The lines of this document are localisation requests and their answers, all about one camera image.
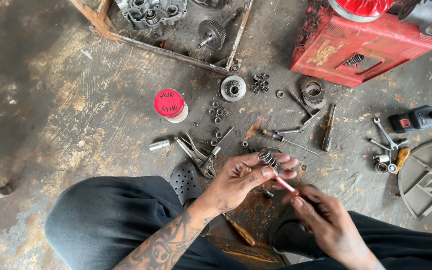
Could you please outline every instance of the concrete floor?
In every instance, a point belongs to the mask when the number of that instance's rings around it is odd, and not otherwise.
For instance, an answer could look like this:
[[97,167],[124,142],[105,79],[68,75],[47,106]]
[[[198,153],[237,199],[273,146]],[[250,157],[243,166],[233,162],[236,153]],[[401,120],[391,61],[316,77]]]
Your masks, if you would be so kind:
[[[230,114],[220,128],[235,126],[235,131],[221,145],[216,167],[243,153],[243,139],[255,147],[277,146],[309,167],[301,174],[303,182],[338,197],[348,210],[432,232],[432,213],[417,222],[395,196],[396,176],[375,173],[371,157],[379,149],[366,140],[382,140],[373,117],[388,126],[389,115],[432,105],[432,51],[356,88],[328,83],[330,101],[339,107],[329,153],[319,150],[327,107],[305,126],[306,133],[287,136],[321,156],[258,134],[259,127],[292,128],[305,117],[289,97],[274,95],[295,89],[304,77],[289,71],[304,10],[304,4],[255,2],[238,49],[239,75],[248,80],[266,72],[271,90],[227,104]],[[210,138],[214,124],[207,109],[220,101],[219,75],[104,40],[88,27],[66,0],[0,0],[0,186],[10,183],[15,190],[0,198],[0,269],[67,269],[43,232],[47,213],[64,189],[99,175],[167,179],[188,157],[176,144],[151,153],[150,142],[187,131]],[[190,112],[183,123],[171,124],[154,112],[151,101],[163,88],[184,93]],[[414,148],[432,142],[432,127],[405,136]]]

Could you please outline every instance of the metal frame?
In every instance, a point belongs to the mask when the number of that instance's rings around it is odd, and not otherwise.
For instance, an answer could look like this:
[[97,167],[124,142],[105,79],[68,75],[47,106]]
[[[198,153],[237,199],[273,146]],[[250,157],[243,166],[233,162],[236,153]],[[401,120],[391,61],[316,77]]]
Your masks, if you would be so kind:
[[210,64],[205,61],[191,58],[186,55],[182,55],[129,37],[125,37],[120,34],[116,34],[115,33],[116,29],[113,23],[111,22],[110,18],[108,17],[108,10],[110,9],[113,0],[101,0],[101,3],[99,4],[99,7],[96,11],[94,11],[89,6],[87,6],[84,0],[69,0],[69,1],[89,20],[89,22],[92,24],[90,30],[94,34],[97,34],[105,39],[129,44],[131,46],[149,50],[154,53],[159,53],[170,58],[178,59],[180,61],[189,63],[191,65],[195,65],[207,70],[211,70],[215,73],[222,74],[222,75],[227,75],[230,72],[231,63],[233,62],[234,56],[236,55],[236,50],[238,49],[238,45],[243,36],[244,28],[246,27],[249,14],[253,7],[253,0],[245,0],[244,13],[242,14],[241,25],[239,26],[239,30],[236,35],[236,40],[234,41],[233,48],[231,50],[231,54],[228,58],[226,58],[226,66],[219,67],[217,65]]

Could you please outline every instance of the black pants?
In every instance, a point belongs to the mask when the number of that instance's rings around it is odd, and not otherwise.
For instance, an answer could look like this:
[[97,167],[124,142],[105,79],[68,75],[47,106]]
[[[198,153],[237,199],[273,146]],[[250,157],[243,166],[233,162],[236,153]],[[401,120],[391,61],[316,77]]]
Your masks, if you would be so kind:
[[[111,269],[183,210],[171,185],[159,176],[95,177],[69,187],[59,196],[48,214],[45,234],[73,270]],[[431,233],[407,230],[355,212],[350,214],[368,247],[387,269],[432,269]],[[305,237],[305,241],[311,241],[312,237],[301,229],[284,233],[286,241],[277,249],[324,258],[284,270],[345,269],[314,245],[301,245],[298,241]],[[248,267],[198,237],[173,269]]]

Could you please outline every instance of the valve spring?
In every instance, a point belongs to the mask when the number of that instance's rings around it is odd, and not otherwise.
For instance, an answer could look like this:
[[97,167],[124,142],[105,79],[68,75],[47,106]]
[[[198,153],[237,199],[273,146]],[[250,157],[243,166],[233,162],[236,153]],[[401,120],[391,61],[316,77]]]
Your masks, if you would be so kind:
[[154,9],[149,9],[146,12],[146,16],[145,17],[146,17],[146,22],[149,25],[154,25],[154,24],[156,24],[159,21],[159,16],[156,13],[156,11],[154,11]]
[[269,149],[264,148],[263,150],[261,150],[258,157],[259,160],[263,162],[263,164],[273,167],[278,174],[284,172],[284,169],[281,168],[281,165],[279,165],[279,163],[276,161],[275,157],[273,156],[273,154],[271,154],[271,151]]
[[351,57],[348,61],[346,61],[346,63],[344,63],[344,65],[351,66],[351,65],[357,64],[363,60],[364,60],[364,55],[363,54],[357,54],[357,55]]

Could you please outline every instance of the screwdriver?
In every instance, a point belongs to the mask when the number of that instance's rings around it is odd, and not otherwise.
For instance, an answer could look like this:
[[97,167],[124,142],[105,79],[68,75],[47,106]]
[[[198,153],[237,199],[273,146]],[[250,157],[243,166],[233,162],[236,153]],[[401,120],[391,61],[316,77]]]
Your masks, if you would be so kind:
[[397,153],[397,161],[396,161],[396,172],[394,174],[398,174],[399,170],[403,168],[404,163],[410,157],[411,150],[408,147],[403,147]]
[[278,140],[278,141],[280,141],[280,142],[288,142],[288,143],[290,143],[290,144],[294,144],[294,145],[296,145],[297,147],[301,147],[302,149],[307,150],[307,151],[309,151],[309,152],[311,152],[311,153],[316,154],[316,155],[319,156],[318,153],[315,153],[315,152],[313,152],[313,151],[311,151],[311,150],[309,150],[309,149],[307,149],[307,148],[304,148],[303,146],[301,146],[301,145],[299,145],[299,144],[292,143],[292,142],[286,140],[283,136],[278,135],[278,134],[275,134],[274,132],[269,131],[269,130],[267,130],[267,129],[264,129],[264,130],[262,131],[262,134],[263,134],[264,136],[268,137],[268,138],[272,138],[272,139]]
[[324,152],[329,152],[331,149],[331,143],[333,138],[331,134],[333,133],[333,124],[335,121],[335,112],[336,112],[336,104],[333,104],[333,112],[331,113],[331,118],[329,118],[328,127],[326,128],[326,135],[324,136],[324,140],[322,141],[322,150]]
[[240,225],[236,224],[236,222],[232,221],[226,213],[223,213],[223,216],[227,219],[227,221],[229,221],[229,224],[233,226],[233,228],[237,231],[239,236],[244,239],[244,241],[246,241],[251,247],[255,246],[255,239],[247,231],[245,231]]

